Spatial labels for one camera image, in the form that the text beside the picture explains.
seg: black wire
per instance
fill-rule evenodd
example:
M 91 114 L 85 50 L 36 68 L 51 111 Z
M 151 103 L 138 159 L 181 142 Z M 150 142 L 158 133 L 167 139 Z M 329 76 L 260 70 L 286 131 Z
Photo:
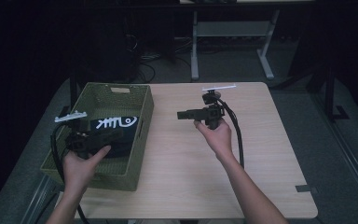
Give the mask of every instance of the black wire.
M 140 75 L 142 76 L 143 82 L 144 82 L 145 84 L 147 84 L 147 83 L 150 83 L 151 81 L 153 81 L 153 79 L 154 79 L 155 76 L 156 76 L 156 70 L 155 70 L 152 66 L 150 66 L 149 64 L 140 63 L 140 65 L 143 65 L 143 66 L 146 66 L 146 67 L 150 68 L 150 69 L 152 70 L 152 72 L 153 72 L 152 77 L 147 80 L 146 77 L 145 77 L 145 74 L 144 74 L 142 71 L 140 71 L 139 73 L 140 73 Z
M 232 120 L 232 123 L 234 124 L 234 128 L 235 131 L 237 133 L 237 138 L 238 138 L 238 146 L 239 146 L 239 152 L 240 152 L 240 165 L 242 166 L 242 168 L 244 168 L 244 158 L 243 158 L 243 145 L 242 145 L 242 137 L 241 137 L 241 129 L 240 126 L 238 125 L 238 120 L 237 120 L 237 116 L 235 115 L 234 111 L 232 111 L 228 105 L 222 101 L 221 99 L 214 97 L 217 101 L 220 102 L 220 104 L 222 104 L 222 106 L 225 108 L 225 110 L 228 112 L 229 117 Z
M 65 184 L 65 178 L 64 178 L 64 175 L 63 175 L 63 167 L 62 167 L 62 160 L 60 159 L 60 156 L 58 154 L 58 150 L 57 150 L 57 142 L 56 142 L 56 138 L 57 138 L 57 131 L 63 127 L 63 126 L 66 126 L 68 125 L 69 122 L 62 122 L 62 123 L 59 123 L 57 125 L 57 127 L 53 130 L 53 133 L 50 137 L 50 143 L 51 143 L 51 154 L 53 156 L 53 160 L 56 164 L 56 167 L 57 167 L 57 171 L 61 177 L 61 180 L 62 180 L 62 183 Z M 89 224 L 89 222 L 87 221 L 86 219 L 86 216 L 84 216 L 84 213 L 83 213 L 83 210 L 80 206 L 80 204 L 77 206 L 77 212 L 78 214 L 80 215 L 80 218 L 81 220 L 83 221 L 83 223 L 86 223 L 86 224 Z
M 190 63 L 188 63 L 185 59 L 179 58 L 178 56 L 175 56 L 175 59 L 179 59 L 180 61 L 184 62 L 185 64 L 187 64 L 187 66 L 189 66 L 191 68 Z
M 319 217 L 316 217 L 315 219 L 318 220 L 321 224 L 324 224 L 324 222 Z
M 156 60 L 160 60 L 162 59 L 162 56 L 160 54 L 157 54 L 157 56 L 153 57 L 153 58 L 149 58 L 149 59 L 142 59 L 142 63 L 151 63 L 153 61 L 156 61 Z

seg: black device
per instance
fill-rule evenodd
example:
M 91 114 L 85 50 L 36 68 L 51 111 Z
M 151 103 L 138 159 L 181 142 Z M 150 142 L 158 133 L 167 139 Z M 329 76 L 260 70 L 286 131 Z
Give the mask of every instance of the black device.
M 214 130 L 218 126 L 218 120 L 225 116 L 225 109 L 217 101 L 220 99 L 220 92 L 210 90 L 202 95 L 204 103 L 207 105 L 202 109 L 190 109 L 177 112 L 178 119 L 194 119 L 197 121 L 205 120 L 205 125 Z
M 130 156 L 133 141 L 135 139 L 136 128 L 138 127 L 139 117 L 113 117 L 104 119 L 94 119 L 89 122 L 91 131 L 103 129 L 120 129 L 122 136 L 114 140 L 110 146 L 112 149 L 106 158 L 116 158 Z
M 220 97 L 220 92 L 215 91 L 214 89 L 209 89 L 207 93 L 202 95 L 202 99 L 207 105 L 206 107 L 202 109 L 179 111 L 177 112 L 178 119 L 193 119 L 197 121 L 205 120 L 205 125 L 209 125 L 209 129 L 214 130 L 219 125 L 218 120 L 225 116 L 226 110 L 232 120 L 232 123 L 234 124 L 235 131 L 237 132 L 238 146 L 240 152 L 240 165 L 244 167 L 241 129 L 238 125 L 237 116 L 235 115 L 234 111 L 232 111 L 228 107 L 228 105 L 220 99 Z
M 88 159 L 102 147 L 112 146 L 114 141 L 123 136 L 122 129 L 101 129 L 88 132 L 71 132 L 65 139 L 66 148 L 77 153 L 82 159 Z

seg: black tool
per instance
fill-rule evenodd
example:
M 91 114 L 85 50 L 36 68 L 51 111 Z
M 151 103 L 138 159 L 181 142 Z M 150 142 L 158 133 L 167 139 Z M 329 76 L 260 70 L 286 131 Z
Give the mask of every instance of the black tool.
M 205 125 L 214 130 L 218 126 L 218 120 L 225 116 L 225 109 L 217 101 L 221 94 L 218 91 L 210 90 L 202 95 L 204 103 L 207 105 L 202 109 L 190 109 L 177 112 L 178 119 L 193 119 L 197 121 L 205 120 Z
M 82 159 L 88 159 L 102 147 L 112 146 L 114 141 L 123 136 L 122 129 L 101 129 L 88 132 L 71 132 L 65 139 L 66 148 L 73 150 Z

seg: wooden tabletop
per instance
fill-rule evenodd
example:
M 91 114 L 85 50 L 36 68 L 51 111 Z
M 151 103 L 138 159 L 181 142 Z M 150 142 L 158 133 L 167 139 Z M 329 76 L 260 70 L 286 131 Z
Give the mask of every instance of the wooden tabletop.
M 138 189 L 88 189 L 81 201 L 88 218 L 243 218 L 227 174 L 193 120 L 178 111 L 205 107 L 202 88 L 233 83 L 150 85 L 155 103 Z M 221 99 L 236 113 L 245 170 L 285 217 L 313 218 L 317 208 L 280 116 L 264 83 L 236 83 Z M 233 131 L 237 159 L 238 141 Z

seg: hand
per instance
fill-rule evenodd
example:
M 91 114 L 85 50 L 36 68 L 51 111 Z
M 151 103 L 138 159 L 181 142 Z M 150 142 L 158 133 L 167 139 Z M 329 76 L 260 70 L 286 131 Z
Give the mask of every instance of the hand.
M 199 121 L 194 125 L 205 137 L 206 142 L 216 154 L 218 160 L 233 156 L 231 148 L 231 129 L 224 119 L 218 121 L 218 127 L 211 130 Z
M 87 185 L 94 177 L 95 168 L 103 157 L 106 156 L 110 148 L 110 146 L 101 148 L 88 160 L 83 160 L 74 151 L 69 151 L 63 160 L 64 191 L 72 195 L 83 195 Z

